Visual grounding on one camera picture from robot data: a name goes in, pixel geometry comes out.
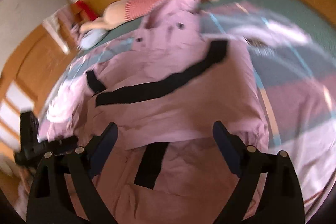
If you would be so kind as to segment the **pink coat with black stripes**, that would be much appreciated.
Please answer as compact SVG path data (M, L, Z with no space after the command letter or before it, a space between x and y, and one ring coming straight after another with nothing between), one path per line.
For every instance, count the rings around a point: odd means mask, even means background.
M119 223L211 223L238 179L212 134L221 121L244 143L268 147L247 45L201 30L196 0L165 0L128 34L130 50L64 84L39 130L80 145L111 122L118 137L97 182Z

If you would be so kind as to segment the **light blue round pillow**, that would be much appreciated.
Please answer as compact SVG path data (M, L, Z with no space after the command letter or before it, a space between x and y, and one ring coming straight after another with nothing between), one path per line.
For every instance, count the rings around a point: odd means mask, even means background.
M108 31L104 29L95 29L88 31L81 39L79 43L80 50L88 50L91 49L93 46L98 44L100 40L102 40Z

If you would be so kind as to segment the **red hanging cloth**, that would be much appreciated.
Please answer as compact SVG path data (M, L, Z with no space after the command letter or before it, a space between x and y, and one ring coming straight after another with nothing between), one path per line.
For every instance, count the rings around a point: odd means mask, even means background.
M71 9L76 16L79 16L85 21L94 21L100 17L100 15L83 0L78 0L71 5Z

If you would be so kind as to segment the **plaid bed sheet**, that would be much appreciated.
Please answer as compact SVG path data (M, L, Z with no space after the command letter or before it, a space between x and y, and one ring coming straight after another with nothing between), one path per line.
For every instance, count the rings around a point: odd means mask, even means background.
M217 31L230 40L246 43L268 129L267 149L255 147L274 155L281 150L288 153L308 221L335 186L335 60L304 30L269 10L248 2L206 9L197 3L202 31L206 34ZM140 18L139 26L145 16ZM131 32L76 60L75 74L60 89L84 75L89 87L101 92L102 83L91 67L130 50Z

